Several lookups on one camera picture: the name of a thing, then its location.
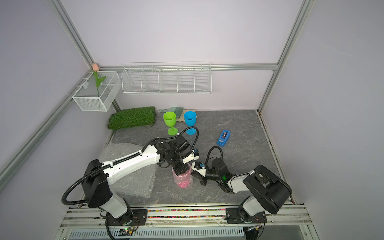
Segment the pink plastic wine glass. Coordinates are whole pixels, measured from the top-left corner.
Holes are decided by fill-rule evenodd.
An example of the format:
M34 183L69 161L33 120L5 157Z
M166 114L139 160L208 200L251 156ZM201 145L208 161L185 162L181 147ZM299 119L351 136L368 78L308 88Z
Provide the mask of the pink plastic wine glass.
M180 188L187 188L193 182L193 177L191 173L184 173L181 175L174 175L174 180Z

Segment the blue plastic wine glass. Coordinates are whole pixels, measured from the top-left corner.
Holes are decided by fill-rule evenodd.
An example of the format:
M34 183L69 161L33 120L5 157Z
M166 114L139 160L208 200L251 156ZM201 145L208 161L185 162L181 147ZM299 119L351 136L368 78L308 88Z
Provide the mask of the blue plastic wine glass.
M188 127L193 127L197 121L197 114L193 111L187 111L184 114L185 123ZM188 129L188 135L194 135L197 131L195 129Z

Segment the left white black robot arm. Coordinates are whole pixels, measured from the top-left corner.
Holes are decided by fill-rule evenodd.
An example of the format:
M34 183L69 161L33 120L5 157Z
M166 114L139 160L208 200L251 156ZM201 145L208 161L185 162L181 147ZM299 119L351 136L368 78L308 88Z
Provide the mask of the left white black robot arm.
M135 215L127 201L110 189L112 184L141 168L164 162L176 175L181 175L190 169L188 162L199 157L195 145L190 145L182 135L154 138L133 154L103 163L98 159L91 161L84 176L64 192L61 201L66 206L87 204L89 208L105 211L108 219L130 224Z

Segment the blue tape dispenser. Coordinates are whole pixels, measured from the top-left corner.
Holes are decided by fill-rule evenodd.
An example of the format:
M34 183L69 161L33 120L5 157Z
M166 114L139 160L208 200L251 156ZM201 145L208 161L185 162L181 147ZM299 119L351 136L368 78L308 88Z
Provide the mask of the blue tape dispenser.
M226 145L227 141L229 140L230 138L230 135L231 135L231 132L228 131L228 130L223 130L218 141L217 141L217 145L220 146L220 147L223 147Z

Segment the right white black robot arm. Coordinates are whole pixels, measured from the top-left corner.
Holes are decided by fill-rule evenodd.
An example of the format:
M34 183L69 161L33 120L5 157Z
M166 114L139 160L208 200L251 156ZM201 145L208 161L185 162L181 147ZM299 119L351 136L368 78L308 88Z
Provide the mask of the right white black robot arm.
M226 208L225 221L228 224L266 223L265 212L277 214L293 193L285 181L263 165L248 173L234 175L222 159L215 158L211 168L197 161L192 163L192 170L193 176L200 179L203 186L214 181L225 193L250 193L238 207Z

